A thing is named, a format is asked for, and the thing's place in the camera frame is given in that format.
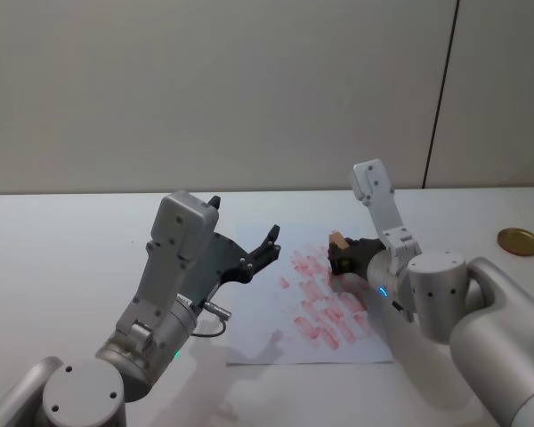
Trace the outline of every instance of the white table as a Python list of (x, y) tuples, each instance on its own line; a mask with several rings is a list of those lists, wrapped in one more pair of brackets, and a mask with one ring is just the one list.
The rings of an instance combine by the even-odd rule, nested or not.
[[(136, 290), (162, 196), (0, 196), (0, 397), (42, 357), (76, 361), (102, 345)], [(534, 257), (496, 244), (505, 227), (534, 231), (534, 189), (401, 190), (396, 199), (423, 250), (486, 256), (534, 294)], [(218, 230), (233, 237), (243, 221), (340, 229), (352, 219), (375, 236), (350, 191), (226, 193), (220, 213)], [(229, 308), (238, 286), (215, 301)], [(190, 340), (127, 407), (129, 425), (494, 426), (447, 349), (386, 312), (392, 364), (227, 367), (227, 336)]]

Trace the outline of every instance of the round gold object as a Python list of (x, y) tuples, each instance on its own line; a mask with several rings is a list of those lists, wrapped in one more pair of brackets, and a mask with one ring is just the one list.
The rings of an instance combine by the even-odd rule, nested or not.
[(497, 242), (505, 251), (518, 256), (534, 255), (534, 233), (523, 229), (499, 231)]

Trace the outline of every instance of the paper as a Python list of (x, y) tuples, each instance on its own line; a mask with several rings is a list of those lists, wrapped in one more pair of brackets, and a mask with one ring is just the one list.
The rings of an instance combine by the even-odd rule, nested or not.
[[(248, 250), (269, 227), (241, 224), (238, 241)], [(379, 297), (357, 276), (329, 274), (328, 235), (332, 231), (321, 224), (281, 224), (279, 259), (234, 293), (228, 363), (392, 360), (377, 332), (381, 330)], [(341, 231), (345, 236), (360, 235), (356, 227)], [(345, 288), (355, 289), (357, 295), (336, 292)], [(278, 351), (272, 350), (275, 338)]]

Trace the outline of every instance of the wall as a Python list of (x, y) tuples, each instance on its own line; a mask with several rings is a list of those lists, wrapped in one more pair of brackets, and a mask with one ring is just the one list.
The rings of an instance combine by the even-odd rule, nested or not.
[(534, 184), (534, 0), (460, 2), (428, 187)]
[(453, 0), (0, 0), (0, 192), (421, 185)]

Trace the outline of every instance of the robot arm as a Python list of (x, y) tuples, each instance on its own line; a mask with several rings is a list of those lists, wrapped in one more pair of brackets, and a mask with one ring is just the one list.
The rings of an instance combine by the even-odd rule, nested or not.
[(422, 334), (449, 344), (457, 369), (500, 425), (534, 427), (534, 297), (486, 259), (421, 254), (381, 161), (354, 166), (351, 183), (382, 245), (331, 236), (333, 273), (366, 278), (407, 321), (417, 314)]
[[(249, 282), (279, 257), (279, 227), (251, 253), (214, 232), (220, 198), (185, 191), (163, 198), (138, 290), (115, 332), (82, 364), (46, 358), (0, 401), (0, 427), (126, 427), (125, 403), (146, 396), (188, 338), (217, 336), (231, 314), (211, 302), (229, 281)], [(194, 334), (207, 310), (218, 334)]]

